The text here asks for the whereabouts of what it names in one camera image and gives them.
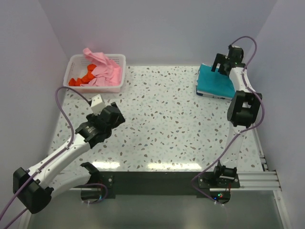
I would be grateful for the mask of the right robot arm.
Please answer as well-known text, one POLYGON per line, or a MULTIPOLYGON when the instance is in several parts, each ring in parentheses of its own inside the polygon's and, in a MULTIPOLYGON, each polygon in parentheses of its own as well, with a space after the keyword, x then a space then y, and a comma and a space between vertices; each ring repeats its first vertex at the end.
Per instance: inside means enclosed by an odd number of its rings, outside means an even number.
POLYGON ((238 158, 246 131, 256 122, 261 106, 262 95, 256 93, 247 77, 244 51, 238 46, 229 45, 228 54, 217 54, 212 71, 227 76, 234 87, 234 96, 227 111, 229 134, 224 152, 213 169, 211 179, 217 187, 228 182, 236 182, 238 158))

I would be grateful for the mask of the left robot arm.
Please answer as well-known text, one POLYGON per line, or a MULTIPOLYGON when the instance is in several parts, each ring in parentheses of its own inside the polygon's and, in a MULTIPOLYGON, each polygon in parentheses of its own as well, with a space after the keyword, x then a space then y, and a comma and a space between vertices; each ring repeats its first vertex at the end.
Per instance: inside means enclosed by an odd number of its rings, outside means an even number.
POLYGON ((32 214, 43 210, 51 201, 51 181, 73 160, 104 142, 112 130, 125 122, 116 103, 105 106, 99 114, 87 115, 75 134, 40 163, 13 173, 13 193, 32 214))

